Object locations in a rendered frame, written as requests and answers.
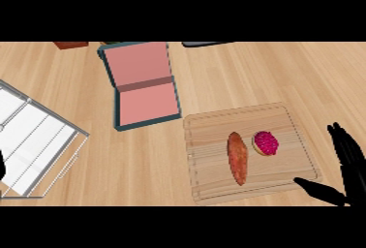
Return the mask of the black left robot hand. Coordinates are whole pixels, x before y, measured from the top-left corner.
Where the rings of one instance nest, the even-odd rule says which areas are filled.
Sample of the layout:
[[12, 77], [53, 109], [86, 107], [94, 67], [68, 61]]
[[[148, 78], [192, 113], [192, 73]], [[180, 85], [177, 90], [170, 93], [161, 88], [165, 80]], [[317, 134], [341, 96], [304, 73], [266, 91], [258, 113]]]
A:
[[0, 181], [3, 180], [4, 175], [6, 175], [6, 165], [4, 165], [3, 152], [0, 150]]

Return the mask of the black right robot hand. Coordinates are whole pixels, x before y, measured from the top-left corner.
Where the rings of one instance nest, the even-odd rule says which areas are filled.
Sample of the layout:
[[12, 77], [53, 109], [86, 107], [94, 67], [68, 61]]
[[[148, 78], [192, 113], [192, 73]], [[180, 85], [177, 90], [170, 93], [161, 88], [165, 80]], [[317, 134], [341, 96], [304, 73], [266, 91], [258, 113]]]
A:
[[354, 207], [366, 207], [366, 156], [338, 122], [328, 126], [328, 132], [341, 162], [344, 193], [333, 187], [300, 177], [294, 178], [294, 182], [314, 199], [336, 206], [348, 204]]

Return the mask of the pink frosted cupcake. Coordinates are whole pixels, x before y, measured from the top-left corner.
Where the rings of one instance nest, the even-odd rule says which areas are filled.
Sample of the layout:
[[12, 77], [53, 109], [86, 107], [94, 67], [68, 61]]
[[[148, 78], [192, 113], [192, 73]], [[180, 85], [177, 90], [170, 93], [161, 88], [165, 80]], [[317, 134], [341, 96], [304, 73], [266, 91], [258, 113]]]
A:
[[251, 144], [255, 152], [263, 156], [273, 156], [277, 153], [279, 141], [267, 131], [260, 131], [252, 135]]

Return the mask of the wooden cutting board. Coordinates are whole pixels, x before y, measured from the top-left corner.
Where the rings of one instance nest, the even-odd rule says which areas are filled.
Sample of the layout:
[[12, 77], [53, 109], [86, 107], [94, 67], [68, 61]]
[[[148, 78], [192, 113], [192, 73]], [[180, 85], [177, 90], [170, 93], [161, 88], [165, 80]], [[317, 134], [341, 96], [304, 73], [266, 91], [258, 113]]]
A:
[[[285, 104], [192, 114], [184, 117], [183, 127], [196, 204], [218, 204], [294, 190], [298, 188], [297, 177], [316, 182], [322, 180], [301, 128]], [[248, 149], [246, 183], [239, 184], [229, 165], [229, 135], [239, 134], [243, 143], [251, 144], [260, 131], [271, 133], [279, 148], [271, 156]]]

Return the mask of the teal box with pink inside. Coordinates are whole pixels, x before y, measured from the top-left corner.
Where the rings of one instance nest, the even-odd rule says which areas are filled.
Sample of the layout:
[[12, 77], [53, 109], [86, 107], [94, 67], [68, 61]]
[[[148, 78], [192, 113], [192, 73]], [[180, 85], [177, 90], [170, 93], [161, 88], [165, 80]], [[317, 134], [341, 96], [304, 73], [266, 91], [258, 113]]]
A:
[[97, 49], [114, 87], [114, 128], [127, 131], [181, 117], [167, 42], [121, 42]]

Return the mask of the orange sweet potato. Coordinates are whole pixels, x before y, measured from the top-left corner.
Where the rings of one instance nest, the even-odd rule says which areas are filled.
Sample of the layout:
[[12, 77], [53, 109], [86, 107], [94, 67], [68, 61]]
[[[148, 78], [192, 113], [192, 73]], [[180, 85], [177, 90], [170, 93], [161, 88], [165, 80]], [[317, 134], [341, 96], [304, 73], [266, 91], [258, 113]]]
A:
[[227, 139], [227, 157], [236, 183], [243, 186], [248, 176], [248, 148], [236, 132], [229, 135]]

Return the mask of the reddish brown block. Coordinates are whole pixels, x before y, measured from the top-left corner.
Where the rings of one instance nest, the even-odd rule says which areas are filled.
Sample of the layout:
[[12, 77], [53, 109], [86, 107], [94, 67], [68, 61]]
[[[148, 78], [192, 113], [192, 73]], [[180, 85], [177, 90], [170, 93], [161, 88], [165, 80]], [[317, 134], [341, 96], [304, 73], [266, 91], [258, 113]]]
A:
[[59, 49], [71, 49], [78, 47], [87, 47], [88, 42], [53, 42]]

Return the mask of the dark grey flat object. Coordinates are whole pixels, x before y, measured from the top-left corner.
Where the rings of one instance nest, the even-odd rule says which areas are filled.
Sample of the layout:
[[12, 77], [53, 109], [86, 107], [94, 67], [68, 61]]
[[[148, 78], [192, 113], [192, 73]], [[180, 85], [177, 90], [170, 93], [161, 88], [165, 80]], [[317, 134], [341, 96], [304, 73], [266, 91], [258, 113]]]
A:
[[208, 47], [215, 45], [229, 44], [233, 42], [181, 42], [183, 47]]

